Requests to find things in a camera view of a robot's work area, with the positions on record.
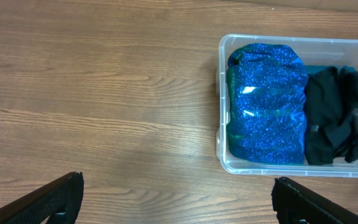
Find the blue sequin fabric garment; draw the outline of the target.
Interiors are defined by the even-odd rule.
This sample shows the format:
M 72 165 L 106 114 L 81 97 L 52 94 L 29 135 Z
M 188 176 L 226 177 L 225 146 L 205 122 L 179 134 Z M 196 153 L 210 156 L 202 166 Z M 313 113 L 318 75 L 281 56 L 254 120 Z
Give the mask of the blue sequin fabric garment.
M 231 154 L 263 164 L 302 164 L 309 76 L 301 58 L 287 45 L 255 43 L 233 51 L 227 65 Z

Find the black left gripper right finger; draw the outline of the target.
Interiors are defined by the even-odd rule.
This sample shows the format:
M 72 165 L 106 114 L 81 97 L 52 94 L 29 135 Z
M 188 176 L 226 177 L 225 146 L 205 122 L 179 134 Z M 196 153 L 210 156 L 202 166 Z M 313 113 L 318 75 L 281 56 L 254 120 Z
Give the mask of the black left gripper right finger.
M 288 177 L 275 179 L 271 196 L 279 224 L 358 224 L 358 215 Z

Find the small black garment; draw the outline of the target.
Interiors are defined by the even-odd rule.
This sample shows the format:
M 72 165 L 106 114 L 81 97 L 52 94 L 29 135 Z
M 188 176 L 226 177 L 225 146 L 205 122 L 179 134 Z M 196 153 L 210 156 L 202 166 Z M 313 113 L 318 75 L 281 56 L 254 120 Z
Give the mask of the small black garment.
M 345 157 L 343 143 L 350 135 L 348 124 L 341 126 L 344 108 L 337 84 L 337 67 L 325 67 L 310 74 L 305 87 L 304 112 L 308 127 L 305 133 L 305 156 L 308 164 L 332 164 Z

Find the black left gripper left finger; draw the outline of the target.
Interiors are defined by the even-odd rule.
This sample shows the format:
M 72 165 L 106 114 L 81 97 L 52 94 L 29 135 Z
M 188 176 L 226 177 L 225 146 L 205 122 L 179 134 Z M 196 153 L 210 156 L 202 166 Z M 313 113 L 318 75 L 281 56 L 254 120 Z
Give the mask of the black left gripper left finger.
M 0 224 L 76 222 L 84 195 L 81 172 L 69 172 L 0 208 Z

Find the clear plastic storage bin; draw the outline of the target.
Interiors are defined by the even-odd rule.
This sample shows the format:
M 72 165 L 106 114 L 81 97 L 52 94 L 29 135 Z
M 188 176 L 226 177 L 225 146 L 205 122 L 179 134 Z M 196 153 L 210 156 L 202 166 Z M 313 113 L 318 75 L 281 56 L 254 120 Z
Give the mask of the clear plastic storage bin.
M 219 67 L 216 71 L 216 91 L 219 93 L 219 129 L 216 133 L 216 156 L 222 167 L 237 175 L 279 175 L 313 177 L 358 178 L 358 161 L 347 163 L 336 158 L 331 165 L 279 166 L 253 163 L 234 157 L 227 145 L 226 126 L 230 122 L 226 70 L 229 56 L 244 45 L 253 43 L 281 44 L 290 46 L 305 65 L 346 65 L 358 70 L 358 40 L 319 39 L 249 34 L 227 34 L 219 43 Z

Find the blue denim jeans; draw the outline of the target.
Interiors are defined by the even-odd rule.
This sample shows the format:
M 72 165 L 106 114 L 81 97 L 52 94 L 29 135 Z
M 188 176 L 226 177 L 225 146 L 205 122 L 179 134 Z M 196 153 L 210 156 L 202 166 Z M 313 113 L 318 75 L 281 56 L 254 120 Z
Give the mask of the blue denim jeans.
M 345 65 L 305 65 L 305 71 L 309 75 L 314 75 L 314 74 L 316 74 L 326 68 L 329 68 L 329 67 L 335 67 L 335 68 L 337 68 L 338 71 L 340 71 L 343 68 L 350 72 L 356 71 L 356 69 L 354 67 L 348 67 Z

